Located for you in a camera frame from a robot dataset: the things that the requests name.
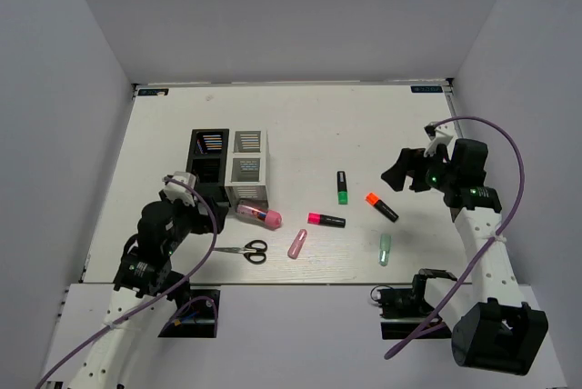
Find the green black highlighter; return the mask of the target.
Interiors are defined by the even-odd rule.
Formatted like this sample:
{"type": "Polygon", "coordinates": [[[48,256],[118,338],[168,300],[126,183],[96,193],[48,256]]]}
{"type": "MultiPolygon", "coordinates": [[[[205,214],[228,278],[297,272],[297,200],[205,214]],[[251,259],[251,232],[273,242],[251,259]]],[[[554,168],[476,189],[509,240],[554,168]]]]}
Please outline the green black highlighter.
{"type": "Polygon", "coordinates": [[[346,184],[346,173],[344,171],[336,172],[337,200],[340,205],[348,204],[348,191],[346,184]]]}

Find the black handled scissors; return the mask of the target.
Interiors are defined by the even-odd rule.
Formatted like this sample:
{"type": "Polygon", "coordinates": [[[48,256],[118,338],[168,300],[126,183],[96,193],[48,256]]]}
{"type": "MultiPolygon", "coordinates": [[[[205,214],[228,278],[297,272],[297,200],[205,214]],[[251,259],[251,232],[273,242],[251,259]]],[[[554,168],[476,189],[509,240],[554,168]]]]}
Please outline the black handled scissors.
{"type": "Polygon", "coordinates": [[[266,261],[268,245],[263,240],[253,240],[242,247],[215,247],[214,252],[241,254],[250,264],[263,264],[266,261]]]}

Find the pink capped clear tube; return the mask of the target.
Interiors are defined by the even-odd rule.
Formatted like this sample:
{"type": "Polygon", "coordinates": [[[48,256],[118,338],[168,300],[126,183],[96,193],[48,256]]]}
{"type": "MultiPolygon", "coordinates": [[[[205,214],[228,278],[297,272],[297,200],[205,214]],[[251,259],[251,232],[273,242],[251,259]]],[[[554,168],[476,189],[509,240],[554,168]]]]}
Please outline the pink capped clear tube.
{"type": "Polygon", "coordinates": [[[241,200],[236,205],[235,214],[243,221],[255,222],[270,230],[276,230],[282,225],[279,212],[247,200],[241,200]]]}

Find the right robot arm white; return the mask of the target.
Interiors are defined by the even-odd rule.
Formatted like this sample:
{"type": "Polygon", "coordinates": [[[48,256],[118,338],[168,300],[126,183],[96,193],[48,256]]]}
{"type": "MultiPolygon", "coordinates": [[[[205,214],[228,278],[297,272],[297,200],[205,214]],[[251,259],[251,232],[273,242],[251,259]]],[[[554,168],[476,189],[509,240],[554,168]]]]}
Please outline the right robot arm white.
{"type": "Polygon", "coordinates": [[[460,293],[466,279],[442,270],[413,278],[410,302],[420,314],[440,318],[451,332],[455,362],[505,374],[528,374],[548,330],[546,314],[533,309],[517,284],[508,258],[497,192],[485,185],[487,145],[458,139],[401,150],[381,177],[400,192],[407,178],[414,192],[436,189],[444,196],[465,247],[471,294],[460,293]]]}

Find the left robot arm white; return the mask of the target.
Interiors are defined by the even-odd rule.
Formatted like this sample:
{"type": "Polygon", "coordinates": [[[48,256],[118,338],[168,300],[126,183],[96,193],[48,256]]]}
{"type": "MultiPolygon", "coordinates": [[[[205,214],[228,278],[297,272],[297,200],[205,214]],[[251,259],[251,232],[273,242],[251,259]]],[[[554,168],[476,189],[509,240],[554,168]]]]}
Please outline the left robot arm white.
{"type": "Polygon", "coordinates": [[[218,235],[228,208],[188,190],[163,190],[141,211],[137,232],[126,242],[113,281],[102,333],[69,388],[121,388],[138,353],[140,338],[156,312],[156,301],[173,315],[192,304],[186,276],[172,270],[171,255],[190,234],[218,235]]]}

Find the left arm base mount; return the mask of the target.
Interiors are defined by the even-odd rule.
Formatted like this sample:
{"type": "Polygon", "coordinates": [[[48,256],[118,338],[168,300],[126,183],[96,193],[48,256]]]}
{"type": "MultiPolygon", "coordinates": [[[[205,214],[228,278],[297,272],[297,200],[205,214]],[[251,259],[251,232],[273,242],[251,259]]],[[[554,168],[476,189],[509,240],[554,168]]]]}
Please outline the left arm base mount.
{"type": "Polygon", "coordinates": [[[221,290],[194,288],[176,302],[176,310],[160,331],[159,338],[215,339],[221,290]]]}

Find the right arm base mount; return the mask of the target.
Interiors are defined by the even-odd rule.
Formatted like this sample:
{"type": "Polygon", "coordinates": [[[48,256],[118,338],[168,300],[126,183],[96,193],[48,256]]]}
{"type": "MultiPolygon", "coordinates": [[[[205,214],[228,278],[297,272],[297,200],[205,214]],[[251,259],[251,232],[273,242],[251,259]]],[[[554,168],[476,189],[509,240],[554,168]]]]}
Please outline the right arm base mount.
{"type": "Polygon", "coordinates": [[[424,298],[429,279],[457,280],[448,271],[421,269],[409,285],[378,285],[370,291],[372,304],[380,309],[383,340],[405,339],[433,311],[433,307],[424,298]]]}

